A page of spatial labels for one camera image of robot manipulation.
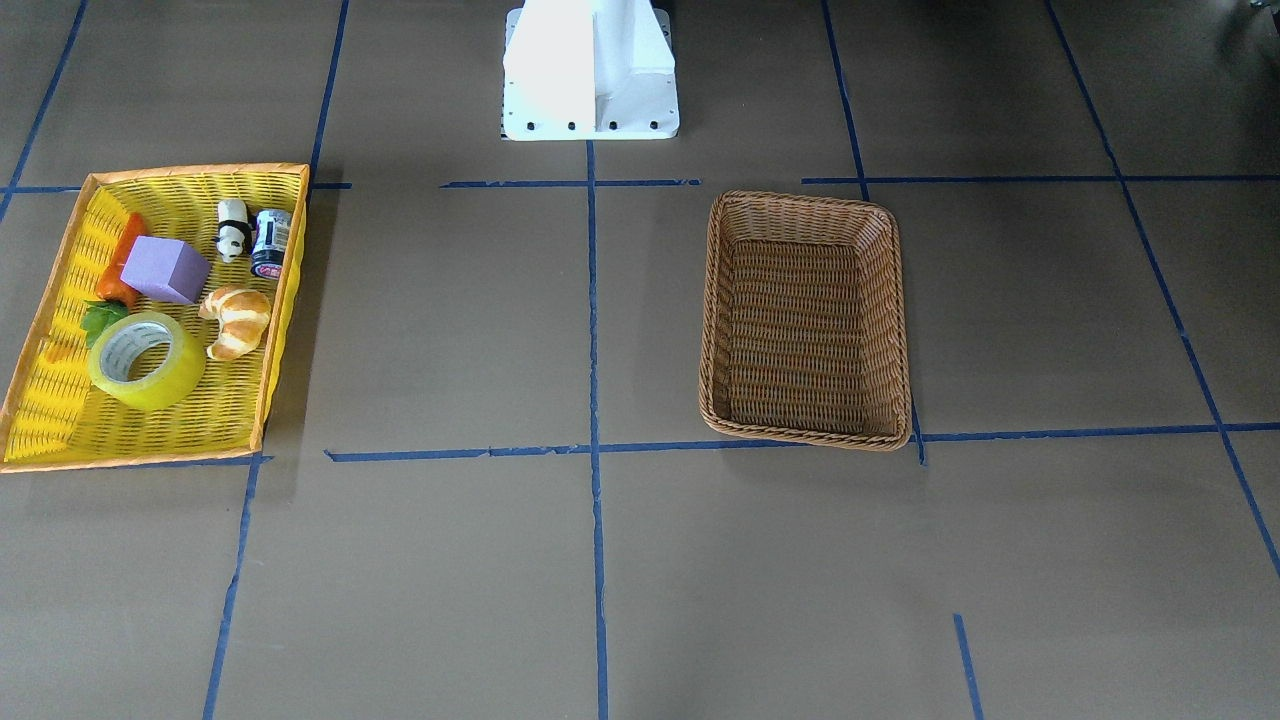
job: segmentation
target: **can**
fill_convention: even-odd
[[[260,278],[279,279],[284,265],[284,247],[289,242],[289,220],[291,217],[284,210],[262,210],[257,214],[251,273]]]

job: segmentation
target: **toy carrot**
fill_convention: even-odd
[[[138,304],[141,293],[124,284],[120,279],[120,273],[124,270],[124,263],[129,259],[129,252],[133,250],[133,242],[145,232],[147,232],[147,228],[142,223],[142,215],[129,213],[129,219],[124,223],[124,232],[120,233],[120,241],[115,245],[115,252],[111,254],[111,260],[106,264],[102,277],[97,281],[96,292],[102,300],[122,302],[129,310],[133,310],[133,306]]]

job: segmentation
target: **green leaf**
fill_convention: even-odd
[[[99,302],[84,301],[88,310],[81,320],[81,329],[84,331],[84,345],[93,347],[102,332],[113,324],[129,316],[129,309],[123,302],[102,300]]]

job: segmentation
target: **tape roll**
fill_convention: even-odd
[[[129,368],[143,352],[169,343],[159,368],[136,380]],[[129,407],[160,410],[191,395],[205,373],[204,348],[163,313],[136,313],[102,332],[88,352],[88,378]]]

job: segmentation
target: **panda figurine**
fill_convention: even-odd
[[[248,208],[243,200],[218,201],[218,252],[230,263],[250,247],[253,228],[248,224]]]

